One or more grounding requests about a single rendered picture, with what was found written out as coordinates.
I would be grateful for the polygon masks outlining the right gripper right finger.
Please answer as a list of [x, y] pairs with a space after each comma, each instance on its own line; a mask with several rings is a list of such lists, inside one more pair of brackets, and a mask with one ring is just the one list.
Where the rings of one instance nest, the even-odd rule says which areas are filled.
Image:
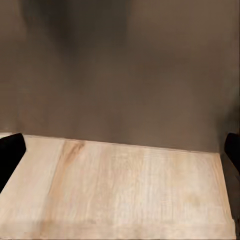
[[230, 132], [227, 135], [224, 151], [240, 173], [240, 134]]

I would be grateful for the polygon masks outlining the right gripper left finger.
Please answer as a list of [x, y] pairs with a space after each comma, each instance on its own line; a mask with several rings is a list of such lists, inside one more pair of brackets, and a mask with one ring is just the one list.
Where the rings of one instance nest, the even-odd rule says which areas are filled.
[[0, 193], [26, 153], [24, 138], [22, 133], [0, 138]]

